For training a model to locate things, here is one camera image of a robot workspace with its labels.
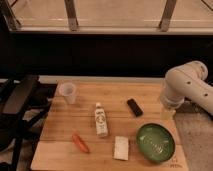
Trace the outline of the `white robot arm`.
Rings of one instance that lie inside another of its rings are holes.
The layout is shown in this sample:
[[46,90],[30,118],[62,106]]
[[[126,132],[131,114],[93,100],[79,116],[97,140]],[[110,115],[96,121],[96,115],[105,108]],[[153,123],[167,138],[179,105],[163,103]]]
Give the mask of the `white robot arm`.
[[166,109],[178,109],[186,98],[197,103],[213,120],[213,86],[205,79],[208,69],[201,61],[191,61],[169,69],[160,101]]

